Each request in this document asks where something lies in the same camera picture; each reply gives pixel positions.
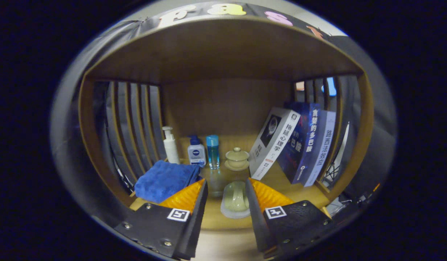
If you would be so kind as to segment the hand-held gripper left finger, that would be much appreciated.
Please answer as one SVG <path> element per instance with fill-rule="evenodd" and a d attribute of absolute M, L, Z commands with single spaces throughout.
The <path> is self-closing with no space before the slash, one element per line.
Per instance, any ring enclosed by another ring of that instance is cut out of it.
<path fill-rule="evenodd" d="M 161 260 L 189 261 L 196 255 L 207 196 L 207 181 L 199 180 L 161 204 L 144 203 L 114 229 Z"/>

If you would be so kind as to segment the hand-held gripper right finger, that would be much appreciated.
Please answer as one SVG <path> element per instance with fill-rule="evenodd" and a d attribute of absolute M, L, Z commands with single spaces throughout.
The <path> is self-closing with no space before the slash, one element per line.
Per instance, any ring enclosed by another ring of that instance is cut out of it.
<path fill-rule="evenodd" d="M 309 200 L 294 202 L 264 183 L 246 180 L 257 249 L 265 259 L 290 259 L 326 238 L 336 222 Z"/>

